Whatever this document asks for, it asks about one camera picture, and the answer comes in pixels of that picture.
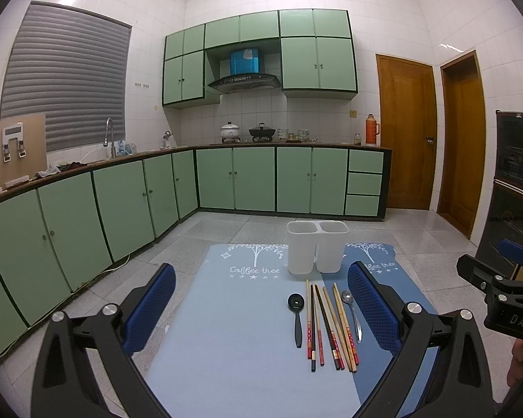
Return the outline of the person right hand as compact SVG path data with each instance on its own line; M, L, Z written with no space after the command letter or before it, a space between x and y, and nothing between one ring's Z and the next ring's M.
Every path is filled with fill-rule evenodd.
M511 354L512 360L506 375L506 383L510 388L523 380L523 340L515 340Z

